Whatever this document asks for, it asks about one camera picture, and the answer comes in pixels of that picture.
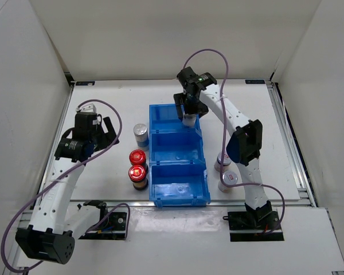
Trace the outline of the silver-lid salt shaker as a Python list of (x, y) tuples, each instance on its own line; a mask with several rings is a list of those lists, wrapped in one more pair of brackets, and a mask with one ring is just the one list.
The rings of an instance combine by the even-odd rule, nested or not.
[(133, 133), (134, 133), (138, 148), (143, 151), (148, 151), (149, 138), (148, 138), (147, 126), (142, 123), (135, 124), (133, 128)]
[(196, 123), (196, 119), (197, 119), (197, 115), (196, 114), (183, 114), (183, 118), (182, 118), (182, 124), (185, 127), (188, 128), (194, 128), (195, 127), (195, 123)]

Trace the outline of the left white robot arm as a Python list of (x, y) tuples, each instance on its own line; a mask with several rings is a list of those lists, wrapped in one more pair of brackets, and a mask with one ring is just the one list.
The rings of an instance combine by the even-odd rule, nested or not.
[(75, 241), (93, 226), (103, 229), (109, 216), (105, 203), (91, 201), (80, 207), (77, 214), (66, 218), (75, 185), (92, 154), (118, 144), (109, 117), (95, 112), (78, 112), (75, 124), (66, 130), (54, 154), (51, 189), (25, 229), (18, 229), (15, 240), (28, 258), (66, 264), (75, 248)]

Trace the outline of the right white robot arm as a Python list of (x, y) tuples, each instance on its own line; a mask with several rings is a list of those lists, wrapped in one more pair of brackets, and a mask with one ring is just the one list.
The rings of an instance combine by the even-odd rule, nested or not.
[(223, 123), (224, 133), (230, 136), (225, 152), (237, 165), (245, 184), (246, 222), (253, 229), (261, 228), (272, 213), (259, 169), (262, 123), (245, 116), (221, 93), (221, 86), (210, 73), (198, 75), (187, 67), (177, 74), (177, 79), (183, 92), (173, 98), (177, 116), (185, 126), (191, 127), (196, 118), (209, 111)]

